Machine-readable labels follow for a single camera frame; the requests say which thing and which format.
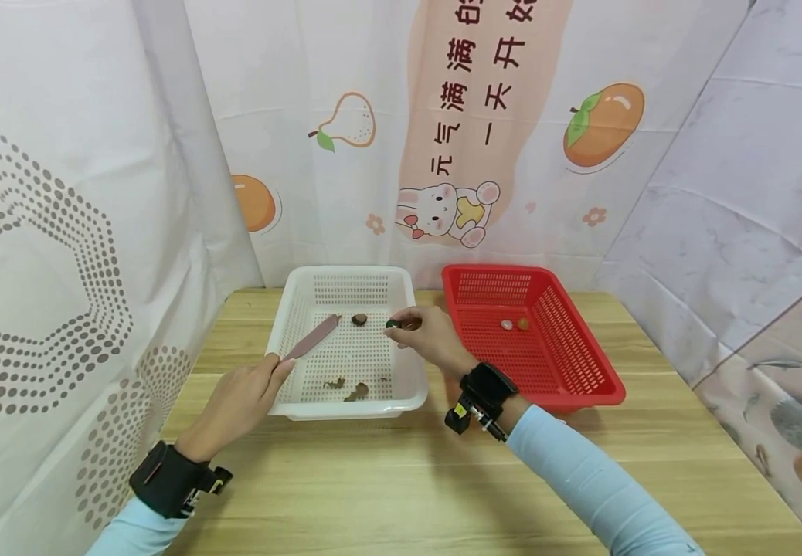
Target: pink knife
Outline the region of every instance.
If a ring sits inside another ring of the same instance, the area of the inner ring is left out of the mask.
[[[312,351],[314,346],[317,346],[321,343],[321,340],[329,336],[338,324],[340,324],[340,316],[330,315],[326,317],[324,322],[318,324],[317,327],[314,327],[312,332],[309,332],[306,337],[299,340],[299,344],[296,344],[294,349],[291,349],[290,353],[287,353],[284,359],[298,359],[309,351]]]

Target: flower illustration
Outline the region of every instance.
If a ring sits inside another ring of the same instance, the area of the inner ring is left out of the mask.
[[[373,215],[373,213],[370,213],[370,215],[367,216],[367,228],[373,230],[374,236],[386,233],[385,227],[382,226],[382,218],[378,217],[377,215]]]
[[[598,226],[602,222],[605,222],[605,215],[607,212],[607,209],[593,206],[593,208],[591,208],[586,215],[583,215],[581,220],[583,220],[583,222],[586,223],[590,228],[593,228],[594,226]]]

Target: pear illustration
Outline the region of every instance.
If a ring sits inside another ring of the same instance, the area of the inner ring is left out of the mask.
[[[318,146],[330,152],[336,152],[336,141],[358,148],[369,147],[376,136],[376,119],[370,100],[360,93],[343,94],[330,119],[308,136],[317,138]]]

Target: gray dot pattern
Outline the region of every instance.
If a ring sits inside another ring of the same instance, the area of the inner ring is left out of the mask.
[[[124,379],[107,397],[80,451],[74,492],[76,510],[92,528],[107,526],[130,493],[128,477],[160,435],[191,359],[177,347],[144,353],[137,379]]]
[[[133,326],[107,215],[0,135],[0,236],[26,227],[73,252],[89,308],[37,337],[10,334],[2,316],[0,415],[57,408],[120,353]]]

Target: curtain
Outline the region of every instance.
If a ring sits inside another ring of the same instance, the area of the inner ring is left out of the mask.
[[[181,2],[0,2],[0,555],[86,550],[261,283]]]
[[[802,5],[0,1],[0,554],[81,554],[221,303],[615,293],[802,519]]]
[[[431,288],[449,261],[532,264],[592,285],[747,11],[730,0],[185,5],[265,284],[302,264],[378,263]]]
[[[802,519],[802,4],[753,7],[596,286]]]

